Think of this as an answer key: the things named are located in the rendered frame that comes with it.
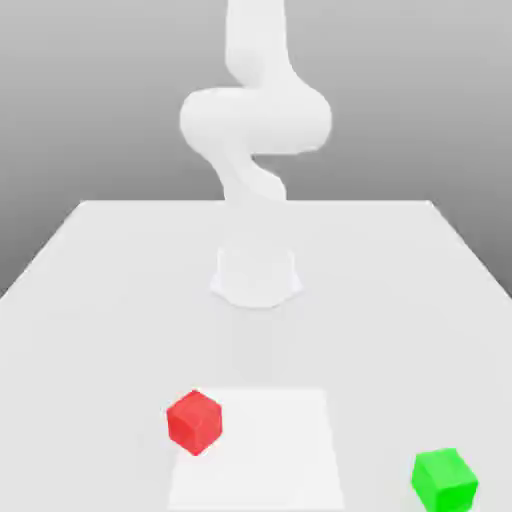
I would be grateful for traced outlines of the small red cube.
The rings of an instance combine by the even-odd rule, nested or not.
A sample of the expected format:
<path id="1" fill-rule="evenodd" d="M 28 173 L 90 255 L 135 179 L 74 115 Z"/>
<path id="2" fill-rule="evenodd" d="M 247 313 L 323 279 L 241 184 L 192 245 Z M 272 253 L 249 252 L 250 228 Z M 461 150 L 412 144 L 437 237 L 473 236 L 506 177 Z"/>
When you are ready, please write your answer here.
<path id="1" fill-rule="evenodd" d="M 192 390 L 166 410 L 169 438 L 193 456 L 200 455 L 222 434 L 222 407 Z"/>

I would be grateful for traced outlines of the small green cube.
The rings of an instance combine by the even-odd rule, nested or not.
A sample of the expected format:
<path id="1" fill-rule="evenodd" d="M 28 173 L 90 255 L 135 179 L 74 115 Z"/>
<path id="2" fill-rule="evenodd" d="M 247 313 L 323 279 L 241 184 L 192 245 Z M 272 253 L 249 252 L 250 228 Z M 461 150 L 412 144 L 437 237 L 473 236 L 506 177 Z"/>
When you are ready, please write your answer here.
<path id="1" fill-rule="evenodd" d="M 470 512 L 479 481 L 455 448 L 415 456 L 411 485 L 426 512 Z"/>

